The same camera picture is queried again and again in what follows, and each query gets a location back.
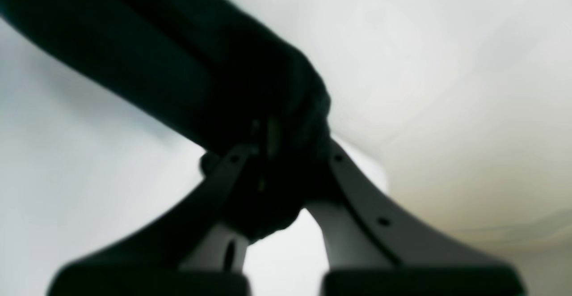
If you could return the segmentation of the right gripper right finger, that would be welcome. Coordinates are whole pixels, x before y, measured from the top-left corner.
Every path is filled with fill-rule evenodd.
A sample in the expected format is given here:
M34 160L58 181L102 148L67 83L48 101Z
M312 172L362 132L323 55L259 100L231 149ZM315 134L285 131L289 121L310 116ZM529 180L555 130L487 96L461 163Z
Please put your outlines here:
M330 141L317 194L306 204L324 239L321 296L523 296L507 261L463 244L411 215Z

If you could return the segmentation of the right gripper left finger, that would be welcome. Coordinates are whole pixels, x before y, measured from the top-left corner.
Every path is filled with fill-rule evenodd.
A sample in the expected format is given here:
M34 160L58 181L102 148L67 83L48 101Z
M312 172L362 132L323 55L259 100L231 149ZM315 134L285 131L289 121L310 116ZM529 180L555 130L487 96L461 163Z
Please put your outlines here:
M234 147L184 200L132 235L65 265L50 296L249 296L248 239L230 223L249 147Z

